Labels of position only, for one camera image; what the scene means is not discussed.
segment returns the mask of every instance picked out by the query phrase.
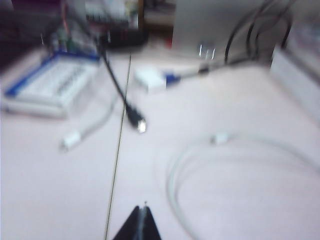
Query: white desk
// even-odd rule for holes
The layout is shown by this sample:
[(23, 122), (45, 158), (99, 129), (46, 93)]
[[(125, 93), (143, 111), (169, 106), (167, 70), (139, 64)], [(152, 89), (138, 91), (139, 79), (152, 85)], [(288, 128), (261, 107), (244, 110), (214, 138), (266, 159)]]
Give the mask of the white desk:
[[(131, 71), (145, 64), (162, 69), (195, 66), (181, 59), (142, 54), (132, 57)], [(281, 89), (267, 68), (224, 68), (201, 80), (186, 80), (167, 91), (149, 95), (129, 84), (127, 96), (144, 113), (148, 129), (143, 135), (130, 128), (122, 130), (109, 240), (134, 206), (143, 206), (145, 201), (162, 239), (189, 239), (167, 201), (166, 176), (172, 160), (186, 145), (209, 134), (229, 131), (262, 135), (291, 144), (320, 164), (319, 125)], [(179, 192), (186, 216), (204, 239), (319, 237), (320, 178), (314, 172), (306, 170), (307, 174), (297, 178), (290, 175), (287, 165), (266, 172), (257, 166), (244, 179), (240, 178), (240, 164), (222, 167), (209, 166), (206, 170), (202, 166)], [(261, 190), (261, 180), (266, 183), (266, 179), (269, 184)], [(270, 196), (264, 199), (263, 187), (275, 200)], [(251, 201), (261, 201), (262, 208), (259, 204), (250, 205)]]
[[(139, 65), (154, 64), (158, 68), (176, 70), (198, 65), (196, 61), (165, 55), (134, 55), (130, 82)], [(117, 56), (112, 65), (124, 87), (128, 57)], [(99, 88), (98, 96), (82, 113), (68, 121), (2, 113), (3, 239), (103, 240), (120, 136), (109, 240), (134, 206), (142, 206), (145, 201), (162, 239), (189, 238), (169, 207), (166, 176), (172, 159), (182, 148), (210, 133), (261, 134), (298, 147), (312, 159), (318, 160), (320, 156), (317, 123), (279, 87), (267, 69), (254, 66), (220, 69), (201, 80), (190, 79), (151, 95), (129, 84), (128, 98), (147, 119), (145, 134), (137, 134), (126, 117), (120, 129), (123, 105), (118, 101), (111, 119), (102, 129), (71, 152), (59, 152), (59, 141), (67, 132), (82, 126), (92, 116), (104, 113), (102, 109), (115, 94), (106, 76), (106, 70), (101, 69), (99, 79), (105, 87)], [(242, 192), (248, 179), (239, 178), (243, 177), (237, 172), (240, 165), (228, 172), (220, 171), (220, 167), (208, 167), (207, 171), (200, 168), (195, 174), (192, 172), (191, 178), (187, 175), (179, 192), (180, 203), (188, 210), (187, 217), (205, 239), (316, 239), (319, 236), (317, 175), (304, 174), (299, 182), (293, 182), (292, 189), (276, 204), (287, 206), (288, 211), (277, 215), (268, 214), (268, 209), (273, 209), (270, 204), (263, 205), (265, 209), (248, 207), (248, 199), (253, 203), (256, 199), (254, 194)], [(274, 174), (285, 174), (286, 180), (295, 179), (286, 175), (286, 168)], [(225, 176), (238, 185), (226, 188), (225, 181), (221, 181)], [(277, 178), (269, 180), (267, 186), (278, 183)], [(301, 192), (304, 186), (312, 186), (312, 189)], [(260, 185), (253, 183), (252, 187), (257, 190)], [(282, 187), (287, 190), (288, 184)], [(282, 196), (283, 189), (275, 187), (272, 193)], [(290, 210), (294, 207), (297, 210), (292, 214)]]
[[(3, 76), (15, 79), (38, 54)], [(129, 55), (111, 58), (126, 86)], [(104, 115), (116, 94), (104, 65), (96, 92), (68, 120), (1, 112), (1, 239), (104, 240), (121, 132), (120, 100), (101, 129), (70, 152), (59, 151), (62, 138)]]

